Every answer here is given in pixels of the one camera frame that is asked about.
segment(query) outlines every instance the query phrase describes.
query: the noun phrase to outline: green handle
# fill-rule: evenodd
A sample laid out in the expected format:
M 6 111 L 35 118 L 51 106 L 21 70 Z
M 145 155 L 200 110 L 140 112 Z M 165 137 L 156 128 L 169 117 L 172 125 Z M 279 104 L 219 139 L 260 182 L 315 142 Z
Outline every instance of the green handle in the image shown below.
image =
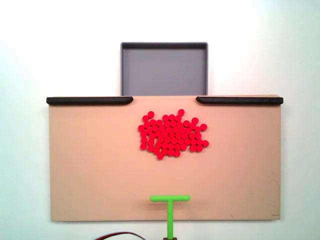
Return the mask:
M 151 202 L 167 202 L 167 238 L 174 239 L 174 202 L 189 201 L 189 195 L 158 195 L 151 196 Z

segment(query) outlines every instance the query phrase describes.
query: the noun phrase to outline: gray tray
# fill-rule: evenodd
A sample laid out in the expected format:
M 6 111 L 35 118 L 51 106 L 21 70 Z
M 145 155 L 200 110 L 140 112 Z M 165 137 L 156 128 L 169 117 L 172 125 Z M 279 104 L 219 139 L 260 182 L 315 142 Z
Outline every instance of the gray tray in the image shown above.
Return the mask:
M 207 94 L 206 42 L 121 43 L 122 96 Z

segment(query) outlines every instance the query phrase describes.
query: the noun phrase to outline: pile of red discs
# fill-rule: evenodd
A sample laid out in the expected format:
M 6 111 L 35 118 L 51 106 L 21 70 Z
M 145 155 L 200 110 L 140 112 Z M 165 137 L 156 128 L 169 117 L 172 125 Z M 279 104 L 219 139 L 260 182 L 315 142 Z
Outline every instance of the pile of red discs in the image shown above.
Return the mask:
M 204 147 L 209 146 L 207 140 L 202 140 L 201 132 L 208 127 L 202 123 L 198 125 L 199 119 L 194 117 L 191 121 L 182 120 L 185 114 L 183 109 L 178 115 L 163 115 L 162 119 L 154 119 L 155 113 L 149 111 L 142 117 L 143 124 L 138 127 L 141 135 L 141 150 L 148 150 L 157 155 L 159 160 L 164 156 L 180 157 L 181 151 L 201 152 Z

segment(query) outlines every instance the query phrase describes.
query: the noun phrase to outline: white wall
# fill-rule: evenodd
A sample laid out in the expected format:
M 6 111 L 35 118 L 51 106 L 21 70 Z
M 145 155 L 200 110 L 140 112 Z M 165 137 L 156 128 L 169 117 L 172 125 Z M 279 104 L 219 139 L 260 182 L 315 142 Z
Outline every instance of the white wall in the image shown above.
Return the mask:
M 50 221 L 48 105 L 120 94 L 121 42 L 209 44 L 209 94 L 278 94 L 279 221 L 176 222 L 179 240 L 320 239 L 320 2 L 0 2 L 0 239 L 91 240 L 165 222 Z M 114 239 L 133 240 L 134 236 Z

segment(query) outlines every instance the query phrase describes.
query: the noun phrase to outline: wooden board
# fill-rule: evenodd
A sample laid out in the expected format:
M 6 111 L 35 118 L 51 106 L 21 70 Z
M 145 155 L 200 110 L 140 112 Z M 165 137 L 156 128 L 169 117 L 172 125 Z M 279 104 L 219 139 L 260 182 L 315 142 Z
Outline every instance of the wooden board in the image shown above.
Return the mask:
M 208 125 L 203 152 L 140 150 L 138 125 L 185 110 Z M 280 219 L 280 105 L 204 105 L 195 96 L 137 96 L 128 105 L 50 105 L 52 221 L 166 220 L 152 195 L 190 195 L 175 220 Z

